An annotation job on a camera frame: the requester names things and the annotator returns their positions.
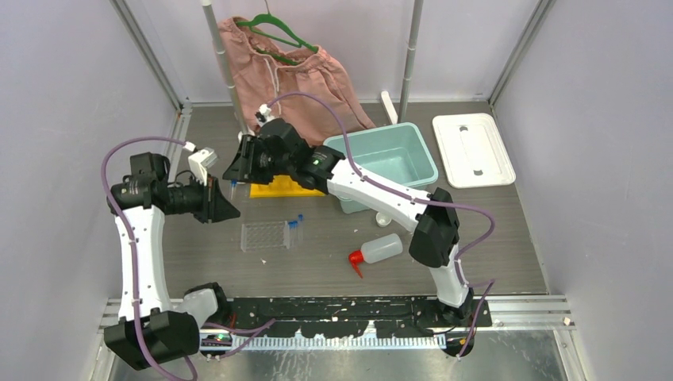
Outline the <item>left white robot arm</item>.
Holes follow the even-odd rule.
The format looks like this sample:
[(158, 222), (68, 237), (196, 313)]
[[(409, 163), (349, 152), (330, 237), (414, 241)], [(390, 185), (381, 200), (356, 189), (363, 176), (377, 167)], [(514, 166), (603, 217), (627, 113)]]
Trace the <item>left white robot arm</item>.
[(210, 148), (188, 158), (186, 184), (169, 180), (170, 160), (157, 153), (129, 159), (131, 172), (110, 187), (112, 209), (122, 245), (122, 300), (118, 322), (104, 329), (107, 347), (135, 370), (195, 354), (199, 330), (226, 325), (232, 308), (216, 283), (186, 291), (173, 306), (165, 279), (163, 227), (170, 215), (191, 214), (203, 223), (238, 218), (240, 211), (221, 193), (208, 169), (217, 156)]

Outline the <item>blue capped tube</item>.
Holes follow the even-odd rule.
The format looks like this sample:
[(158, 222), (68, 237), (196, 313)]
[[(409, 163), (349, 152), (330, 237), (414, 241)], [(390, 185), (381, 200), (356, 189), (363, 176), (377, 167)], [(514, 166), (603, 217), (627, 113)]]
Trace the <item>blue capped tube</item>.
[(237, 184), (238, 182), (234, 179), (230, 181), (230, 187), (229, 187), (229, 199), (231, 201), (235, 200), (236, 192), (237, 192)]
[(298, 221), (288, 222), (288, 248), (293, 248), (298, 243)]

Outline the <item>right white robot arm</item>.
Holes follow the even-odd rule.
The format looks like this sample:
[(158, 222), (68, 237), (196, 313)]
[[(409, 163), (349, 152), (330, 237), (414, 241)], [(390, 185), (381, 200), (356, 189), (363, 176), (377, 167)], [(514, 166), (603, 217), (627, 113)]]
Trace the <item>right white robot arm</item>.
[(243, 136), (223, 177), (269, 184), (277, 175), (308, 190), (350, 198), (403, 226), (412, 234), (409, 254), (429, 269), (436, 285), (443, 320), (458, 326), (471, 316), (474, 291), (456, 262), (460, 223), (446, 190), (428, 193), (376, 175), (341, 151), (309, 145), (282, 118), (264, 123), (256, 136)]

